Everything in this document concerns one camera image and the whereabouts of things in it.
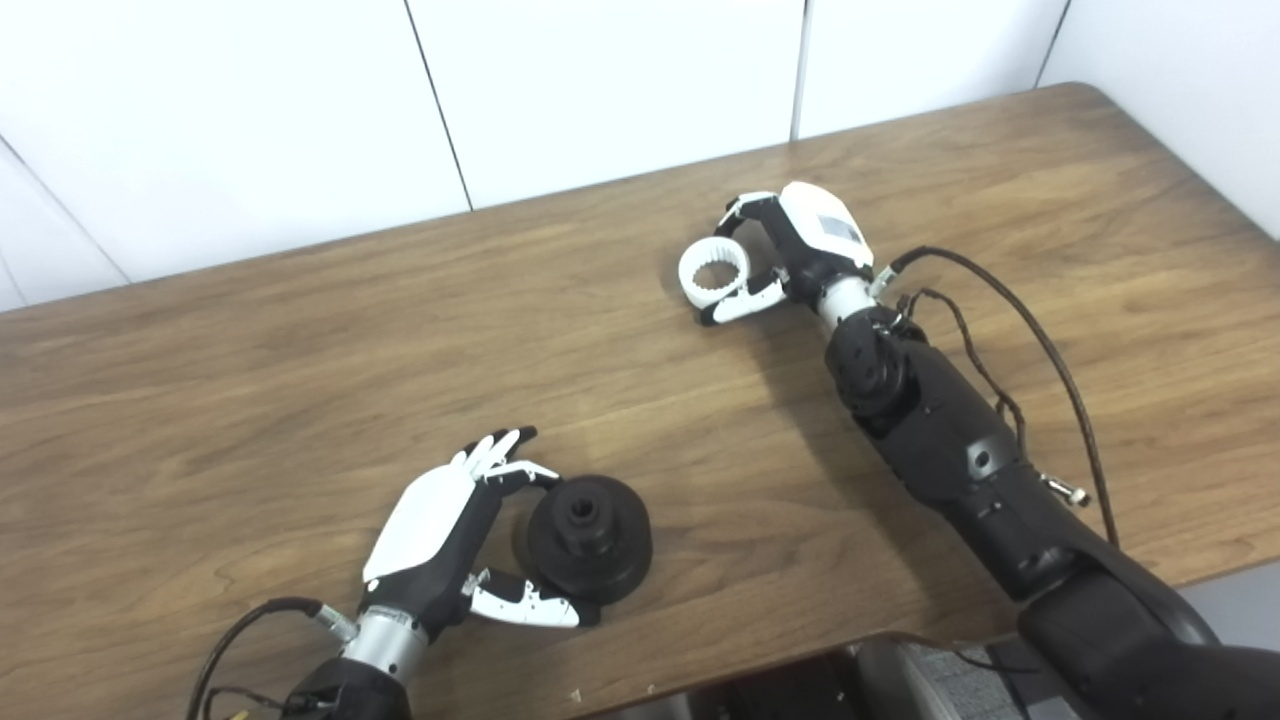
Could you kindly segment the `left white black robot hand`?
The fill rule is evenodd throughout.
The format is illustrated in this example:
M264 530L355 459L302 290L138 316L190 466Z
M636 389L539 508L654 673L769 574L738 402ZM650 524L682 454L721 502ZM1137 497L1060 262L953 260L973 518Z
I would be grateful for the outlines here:
M600 623L596 603L476 564L506 498L562 482L516 456L536 434L536 427L492 432L404 488L364 565L361 614L404 615L429 641L468 615L524 626Z

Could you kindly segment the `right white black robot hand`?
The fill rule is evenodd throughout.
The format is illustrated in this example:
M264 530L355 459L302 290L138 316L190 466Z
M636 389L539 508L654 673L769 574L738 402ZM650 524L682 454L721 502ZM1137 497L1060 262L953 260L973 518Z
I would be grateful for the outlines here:
M778 266L753 272L733 233L762 225ZM808 306L828 327L876 305L874 254L847 206L815 184L750 192L726 208L713 233L690 245L678 281L704 327L723 325L785 301Z

